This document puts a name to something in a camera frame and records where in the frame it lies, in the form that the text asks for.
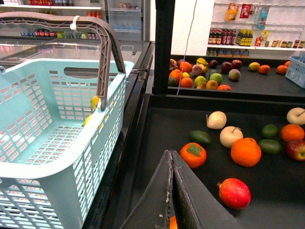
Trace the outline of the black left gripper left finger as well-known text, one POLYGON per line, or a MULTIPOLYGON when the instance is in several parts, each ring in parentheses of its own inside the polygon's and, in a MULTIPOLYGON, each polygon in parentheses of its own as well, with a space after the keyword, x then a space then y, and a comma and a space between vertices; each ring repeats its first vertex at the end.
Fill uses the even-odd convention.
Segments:
POLYGON ((168 229, 172 210, 173 152, 164 151, 142 197, 122 229, 168 229))

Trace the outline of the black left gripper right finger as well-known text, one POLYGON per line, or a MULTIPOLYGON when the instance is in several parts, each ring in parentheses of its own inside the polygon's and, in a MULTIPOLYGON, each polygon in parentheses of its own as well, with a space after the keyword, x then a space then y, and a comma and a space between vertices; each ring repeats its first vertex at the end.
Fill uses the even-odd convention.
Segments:
POLYGON ((241 229, 181 156, 172 151, 173 206, 179 229, 241 229))

